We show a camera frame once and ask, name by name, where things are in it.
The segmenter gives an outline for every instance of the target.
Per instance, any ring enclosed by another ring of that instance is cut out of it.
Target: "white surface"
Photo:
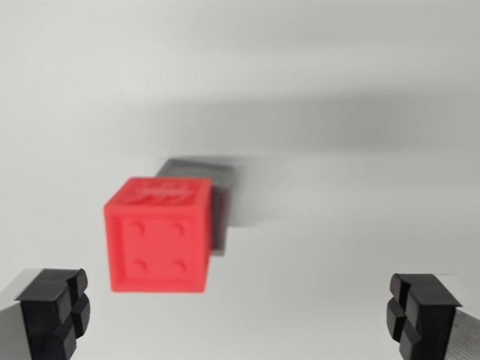
[[[477,291],[478,13],[0,1],[0,287],[84,268],[75,360],[399,359],[394,272]],[[112,294],[102,206],[173,155],[255,156],[237,204],[256,225],[204,295]]]

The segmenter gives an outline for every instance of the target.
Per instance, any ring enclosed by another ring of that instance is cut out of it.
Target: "red block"
[[[209,178],[131,178],[105,205],[113,291],[202,292],[212,252]]]

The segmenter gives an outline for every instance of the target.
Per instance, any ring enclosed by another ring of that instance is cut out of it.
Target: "cube top face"
[[[210,196],[209,178],[131,178],[107,206],[203,206]]]
[[[105,205],[113,291],[202,292],[212,251],[212,183],[131,178]]]

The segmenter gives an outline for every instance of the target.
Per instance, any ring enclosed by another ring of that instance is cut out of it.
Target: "gray block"
[[[0,292],[0,359],[32,360],[22,306],[15,298],[41,271],[24,270]]]
[[[159,177],[210,178],[211,237],[214,255],[224,255],[230,213],[230,197],[234,171],[231,166],[185,159],[169,159],[160,169]]]

